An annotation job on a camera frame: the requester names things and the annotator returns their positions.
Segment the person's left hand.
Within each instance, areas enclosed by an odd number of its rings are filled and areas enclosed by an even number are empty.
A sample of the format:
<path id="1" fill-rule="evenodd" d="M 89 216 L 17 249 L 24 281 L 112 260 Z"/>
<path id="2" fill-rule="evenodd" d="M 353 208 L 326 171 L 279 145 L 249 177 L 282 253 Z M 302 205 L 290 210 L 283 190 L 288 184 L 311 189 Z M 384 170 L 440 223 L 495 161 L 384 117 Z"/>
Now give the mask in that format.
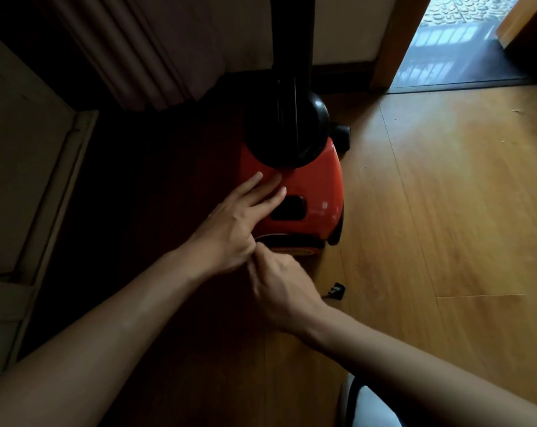
<path id="1" fill-rule="evenodd" d="M 282 186 L 282 201 L 286 192 Z M 255 226 L 275 209 L 241 207 L 237 186 L 183 246 L 184 264 L 192 278 L 204 281 L 240 267 L 237 266 L 239 238 L 252 234 Z"/>

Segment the person's right hand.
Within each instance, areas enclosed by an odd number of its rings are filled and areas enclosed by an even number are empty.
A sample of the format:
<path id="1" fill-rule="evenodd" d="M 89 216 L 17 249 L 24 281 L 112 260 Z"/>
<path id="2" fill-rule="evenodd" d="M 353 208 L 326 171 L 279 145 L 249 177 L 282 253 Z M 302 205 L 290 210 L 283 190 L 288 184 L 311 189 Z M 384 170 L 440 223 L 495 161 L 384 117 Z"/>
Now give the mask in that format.
<path id="1" fill-rule="evenodd" d="M 255 252 L 247 262 L 254 296 L 267 319 L 279 330 L 310 338 L 315 318 L 327 305 L 293 256 L 272 251 L 272 269 L 258 273 Z"/>

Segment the red garment steamer base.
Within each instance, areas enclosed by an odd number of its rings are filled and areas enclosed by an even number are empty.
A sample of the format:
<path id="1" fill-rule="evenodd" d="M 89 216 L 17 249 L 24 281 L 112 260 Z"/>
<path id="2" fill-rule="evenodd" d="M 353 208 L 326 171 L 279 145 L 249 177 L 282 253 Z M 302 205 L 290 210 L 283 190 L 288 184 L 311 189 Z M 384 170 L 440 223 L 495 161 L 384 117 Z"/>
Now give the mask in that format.
<path id="1" fill-rule="evenodd" d="M 277 253 L 312 256 L 327 244 L 339 243 L 343 229 L 343 176 L 340 160 L 332 141 L 311 163 L 292 170 L 276 170 L 258 161 L 242 143 L 239 150 L 237 184 L 256 172 L 269 181 L 282 174 L 280 185 L 287 194 L 284 201 L 254 228 L 256 242 Z"/>

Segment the person's left forearm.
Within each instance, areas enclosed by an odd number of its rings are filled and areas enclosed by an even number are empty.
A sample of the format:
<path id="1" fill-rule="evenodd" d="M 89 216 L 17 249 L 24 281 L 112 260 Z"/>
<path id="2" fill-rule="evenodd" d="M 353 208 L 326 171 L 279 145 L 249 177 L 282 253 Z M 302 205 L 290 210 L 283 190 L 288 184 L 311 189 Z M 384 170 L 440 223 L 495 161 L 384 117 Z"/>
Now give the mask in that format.
<path id="1" fill-rule="evenodd" d="M 0 377 L 0 427 L 96 427 L 178 308 L 213 274 L 194 247 L 165 254 Z"/>

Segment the person's right forearm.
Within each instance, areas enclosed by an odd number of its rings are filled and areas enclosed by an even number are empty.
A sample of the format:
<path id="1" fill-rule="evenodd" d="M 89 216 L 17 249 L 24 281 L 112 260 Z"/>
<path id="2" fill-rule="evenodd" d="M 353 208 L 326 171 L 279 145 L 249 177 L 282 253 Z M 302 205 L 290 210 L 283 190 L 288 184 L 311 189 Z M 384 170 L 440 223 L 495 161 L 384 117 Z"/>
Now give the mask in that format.
<path id="1" fill-rule="evenodd" d="M 537 405 L 325 304 L 292 316 L 314 349 L 408 417 L 452 427 L 537 427 Z"/>

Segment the person's white shoe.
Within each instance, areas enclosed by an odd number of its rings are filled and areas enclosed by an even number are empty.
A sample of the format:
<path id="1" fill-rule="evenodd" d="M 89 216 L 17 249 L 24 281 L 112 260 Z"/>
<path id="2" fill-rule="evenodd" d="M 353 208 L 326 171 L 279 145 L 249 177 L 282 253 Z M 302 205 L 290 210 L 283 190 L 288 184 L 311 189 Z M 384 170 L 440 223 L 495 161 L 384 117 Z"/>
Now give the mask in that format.
<path id="1" fill-rule="evenodd" d="M 337 427 L 407 427 L 364 381 L 348 373 L 339 396 Z"/>

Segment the beige curtain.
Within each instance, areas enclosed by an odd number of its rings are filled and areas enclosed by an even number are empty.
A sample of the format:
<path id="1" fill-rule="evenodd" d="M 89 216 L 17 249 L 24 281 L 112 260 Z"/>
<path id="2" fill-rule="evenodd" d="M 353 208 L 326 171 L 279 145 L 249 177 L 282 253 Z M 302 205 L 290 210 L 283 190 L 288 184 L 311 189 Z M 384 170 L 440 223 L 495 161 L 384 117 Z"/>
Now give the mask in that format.
<path id="1" fill-rule="evenodd" d="M 206 0 L 45 0 L 126 110 L 199 101 L 225 72 Z"/>

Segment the wooden door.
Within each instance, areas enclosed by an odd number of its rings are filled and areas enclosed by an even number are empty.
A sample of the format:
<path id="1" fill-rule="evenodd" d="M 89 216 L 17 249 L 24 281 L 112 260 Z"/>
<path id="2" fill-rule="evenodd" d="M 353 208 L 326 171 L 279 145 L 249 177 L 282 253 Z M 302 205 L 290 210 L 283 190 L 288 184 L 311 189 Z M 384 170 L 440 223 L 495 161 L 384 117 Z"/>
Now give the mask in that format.
<path id="1" fill-rule="evenodd" d="M 507 49 L 536 17 L 537 0 L 518 0 L 496 29 L 496 36 L 502 49 Z"/>

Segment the wooden door frame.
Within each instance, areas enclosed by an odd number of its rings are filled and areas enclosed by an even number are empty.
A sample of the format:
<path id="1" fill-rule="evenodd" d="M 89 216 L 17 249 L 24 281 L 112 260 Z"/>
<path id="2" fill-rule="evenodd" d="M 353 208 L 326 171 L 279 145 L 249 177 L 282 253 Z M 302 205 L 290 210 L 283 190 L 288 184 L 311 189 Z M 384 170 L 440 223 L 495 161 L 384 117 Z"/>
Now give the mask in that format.
<path id="1" fill-rule="evenodd" d="M 391 86 L 430 1 L 395 1 L 370 80 L 370 91 L 385 92 Z"/>

